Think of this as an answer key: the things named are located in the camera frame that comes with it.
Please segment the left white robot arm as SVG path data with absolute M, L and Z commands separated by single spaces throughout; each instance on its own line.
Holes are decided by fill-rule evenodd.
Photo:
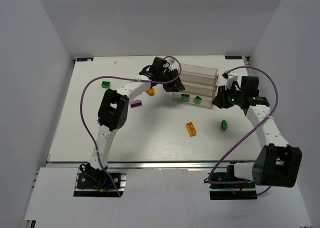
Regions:
M 108 156 L 116 133 L 127 121 L 130 103 L 156 85 L 161 85 L 166 92 L 185 90 L 180 80 L 182 66 L 172 68 L 177 62 L 173 56 L 155 57 L 152 64 L 145 66 L 136 78 L 126 78 L 126 85 L 118 89 L 108 88 L 104 92 L 97 113 L 98 135 L 92 138 L 94 150 L 88 162 L 79 167 L 93 187 L 115 185 L 107 172 Z

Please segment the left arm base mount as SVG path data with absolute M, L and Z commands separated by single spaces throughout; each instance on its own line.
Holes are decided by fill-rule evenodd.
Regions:
M 74 186 L 74 197 L 120 198 L 126 187 L 125 173 L 94 169 L 90 163 L 81 164 Z

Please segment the green square lego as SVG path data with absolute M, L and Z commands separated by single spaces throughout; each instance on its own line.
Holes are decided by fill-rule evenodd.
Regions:
M 181 99 L 181 101 L 188 103 L 190 101 L 190 95 L 182 93 L 180 96 L 180 99 Z

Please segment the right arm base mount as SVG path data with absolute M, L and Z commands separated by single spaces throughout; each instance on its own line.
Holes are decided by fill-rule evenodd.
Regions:
M 209 185 L 212 201 L 257 200 L 256 185 L 253 181 L 235 176 L 235 162 L 226 166 L 225 171 L 214 172 L 210 180 L 204 179 Z

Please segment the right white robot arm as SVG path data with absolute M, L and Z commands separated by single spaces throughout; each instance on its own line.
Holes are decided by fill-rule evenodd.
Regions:
M 282 136 L 268 100 L 259 95 L 259 79 L 227 73 L 226 84 L 218 87 L 213 105 L 218 108 L 238 106 L 253 126 L 261 151 L 254 162 L 236 162 L 227 167 L 225 183 L 254 182 L 259 186 L 292 188 L 297 180 L 302 151 Z

